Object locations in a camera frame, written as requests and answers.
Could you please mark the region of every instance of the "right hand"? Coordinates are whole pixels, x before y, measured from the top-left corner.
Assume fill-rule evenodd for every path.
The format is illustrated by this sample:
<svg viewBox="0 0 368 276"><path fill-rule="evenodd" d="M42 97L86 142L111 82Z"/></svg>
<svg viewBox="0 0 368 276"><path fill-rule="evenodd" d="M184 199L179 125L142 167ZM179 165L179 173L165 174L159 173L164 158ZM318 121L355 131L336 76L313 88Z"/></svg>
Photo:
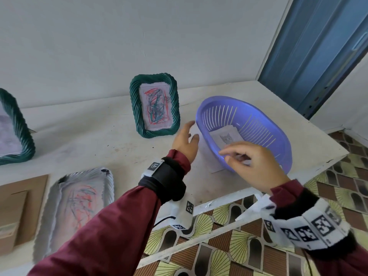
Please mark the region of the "right hand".
<svg viewBox="0 0 368 276"><path fill-rule="evenodd" d="M225 156L227 164L244 180L261 192L272 195L271 188L290 181L271 151L262 146L247 141L239 141L229 144L218 153L227 155ZM235 158L236 154L245 154L250 157L252 160L251 165L246 166L239 162Z"/></svg>

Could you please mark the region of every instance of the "hand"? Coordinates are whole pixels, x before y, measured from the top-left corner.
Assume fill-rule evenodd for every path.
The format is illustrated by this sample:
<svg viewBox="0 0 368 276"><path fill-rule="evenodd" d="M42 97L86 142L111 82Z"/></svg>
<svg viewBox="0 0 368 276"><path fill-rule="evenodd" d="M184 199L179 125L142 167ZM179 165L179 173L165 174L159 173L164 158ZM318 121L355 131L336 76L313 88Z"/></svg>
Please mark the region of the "hand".
<svg viewBox="0 0 368 276"><path fill-rule="evenodd" d="M189 129L195 124L195 121L189 121L184 124L184 127L176 135L172 144L172 149L176 149L183 153L189 160L190 163L194 161L198 152L198 142L200 141L199 134L195 134L192 140L189 142L191 134Z"/></svg>
<svg viewBox="0 0 368 276"><path fill-rule="evenodd" d="M243 179L261 192L271 193L271 188L280 186L290 179L280 168L270 150L246 141L229 144L219 152L225 157L227 164ZM251 158L250 166L235 159L236 154L246 154Z"/></svg>

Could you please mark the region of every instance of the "white countertop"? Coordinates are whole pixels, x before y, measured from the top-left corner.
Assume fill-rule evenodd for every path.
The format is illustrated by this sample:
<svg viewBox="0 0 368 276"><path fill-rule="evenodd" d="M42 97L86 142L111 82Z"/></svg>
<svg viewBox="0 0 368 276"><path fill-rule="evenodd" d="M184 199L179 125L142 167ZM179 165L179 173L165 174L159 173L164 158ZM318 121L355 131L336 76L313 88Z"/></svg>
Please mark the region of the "white countertop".
<svg viewBox="0 0 368 276"><path fill-rule="evenodd" d="M288 136L293 164L289 177L302 183L319 174L348 152L257 81L228 83L179 90L181 124L194 120L207 97L226 95L258 107ZM142 171L171 148L173 136L142 138L136 132L129 96L23 109L36 145L28 162L0 166L0 185L49 174L46 187L65 174L104 166L113 172L115 198L135 187ZM241 198L249 185L235 174L210 174L199 154L185 177L187 191L197 205L217 201L225 204ZM163 217L166 205L159 212ZM0 271L29 263L33 241L0 257Z"/></svg>

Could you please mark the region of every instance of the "blue door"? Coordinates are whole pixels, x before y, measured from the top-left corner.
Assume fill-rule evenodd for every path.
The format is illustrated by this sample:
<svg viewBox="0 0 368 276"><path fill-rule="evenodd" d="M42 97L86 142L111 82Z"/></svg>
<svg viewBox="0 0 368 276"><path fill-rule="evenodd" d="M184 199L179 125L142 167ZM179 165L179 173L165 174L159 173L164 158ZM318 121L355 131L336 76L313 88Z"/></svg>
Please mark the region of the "blue door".
<svg viewBox="0 0 368 276"><path fill-rule="evenodd" d="M367 47L368 0L294 0L259 81L309 119Z"/></svg>

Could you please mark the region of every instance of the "cat picture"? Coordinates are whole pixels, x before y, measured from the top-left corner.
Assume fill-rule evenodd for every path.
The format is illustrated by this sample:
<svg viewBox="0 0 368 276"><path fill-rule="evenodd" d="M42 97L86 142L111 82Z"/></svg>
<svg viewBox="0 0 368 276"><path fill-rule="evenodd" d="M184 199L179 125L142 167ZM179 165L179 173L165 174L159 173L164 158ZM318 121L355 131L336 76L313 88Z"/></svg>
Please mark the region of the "cat picture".
<svg viewBox="0 0 368 276"><path fill-rule="evenodd" d="M230 144L232 142L234 142L234 140L232 139L232 137L230 136L230 134L228 133L227 135L220 135L220 138L222 139L223 142L225 142L226 144Z"/></svg>

